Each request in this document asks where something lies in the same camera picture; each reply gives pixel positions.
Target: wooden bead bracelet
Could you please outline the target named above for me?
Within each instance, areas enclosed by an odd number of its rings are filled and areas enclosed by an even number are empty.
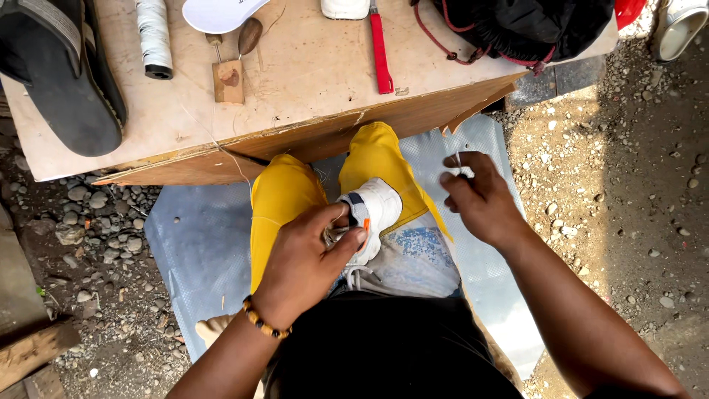
[[[277,339],[283,339],[289,336],[293,332],[293,326],[290,326],[287,330],[285,331],[280,331],[278,329],[275,329],[263,320],[261,320],[261,317],[259,317],[259,314],[256,313],[253,307],[251,307],[251,295],[247,296],[244,298],[244,313],[246,313],[246,318],[249,319],[249,322],[253,325],[256,326],[259,330],[261,330],[262,333],[268,335],[269,337],[274,337]]]

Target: spool of white thread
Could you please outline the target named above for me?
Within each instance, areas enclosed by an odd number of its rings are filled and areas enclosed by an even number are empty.
[[[172,79],[172,54],[164,0],[135,0],[145,76]]]

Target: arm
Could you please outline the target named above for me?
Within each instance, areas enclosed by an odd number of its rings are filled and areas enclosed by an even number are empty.
[[[323,230],[348,211],[341,203],[318,207],[281,227],[252,298],[254,310],[267,324],[288,329],[298,316],[325,297],[367,237],[365,230],[352,229],[331,251],[325,251]],[[241,311],[167,397],[253,398],[279,343],[258,330]]]
[[[601,386],[617,386],[690,398],[635,331],[529,227],[492,160],[467,152],[460,153],[460,161],[475,176],[443,173],[440,182],[450,194],[445,204],[505,258],[549,354],[575,394],[585,397]],[[453,157],[444,164],[457,167]]]

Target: black sandal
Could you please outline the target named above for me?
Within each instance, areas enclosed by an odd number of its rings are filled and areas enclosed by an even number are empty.
[[[71,151],[118,148],[128,118],[93,0],[0,0],[0,72],[25,85]]]

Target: wooden workbench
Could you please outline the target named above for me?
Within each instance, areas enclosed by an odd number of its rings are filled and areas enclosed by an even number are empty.
[[[276,154],[304,162],[345,152],[359,126],[374,120],[400,137],[421,133],[512,90],[525,69],[488,57],[471,66],[446,60],[421,31],[408,0],[379,2],[389,71],[396,93],[380,95],[369,20],[333,21],[320,0],[271,0],[256,17],[264,34],[242,58],[245,105],[213,100],[216,54],[182,18],[183,0],[167,0],[174,79],[143,74],[133,0],[95,0],[108,62],[128,106],[123,144],[85,158],[66,149],[22,84],[1,77],[18,135],[36,180],[102,170],[103,182],[140,185],[222,184],[254,178]],[[421,18],[436,38],[466,58],[474,48],[454,34],[428,0]],[[238,31],[224,35],[223,60],[237,55]],[[615,20],[581,55],[611,51]],[[244,155],[234,160],[219,151]]]

